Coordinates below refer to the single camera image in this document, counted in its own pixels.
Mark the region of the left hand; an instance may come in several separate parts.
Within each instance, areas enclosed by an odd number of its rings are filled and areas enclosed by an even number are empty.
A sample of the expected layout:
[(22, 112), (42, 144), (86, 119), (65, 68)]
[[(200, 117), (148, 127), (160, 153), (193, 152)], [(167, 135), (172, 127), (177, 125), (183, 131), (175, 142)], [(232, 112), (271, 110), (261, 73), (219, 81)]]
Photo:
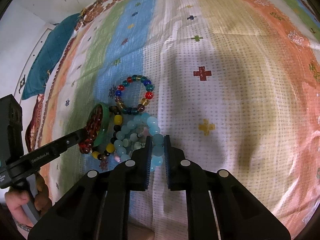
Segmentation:
[[(48, 186), (44, 182), (44, 178), (39, 173), (37, 173), (35, 177), (38, 194), (34, 198), (34, 205), (36, 210), (40, 211), (40, 215), (44, 215), (52, 207), (52, 201), (49, 198), (49, 190)], [(10, 189), (5, 194), (5, 202), (11, 215), (20, 224), (33, 227), (33, 223), (22, 209), (22, 205), (27, 204), (29, 200), (30, 197), (27, 191), (19, 192), (17, 190)]]

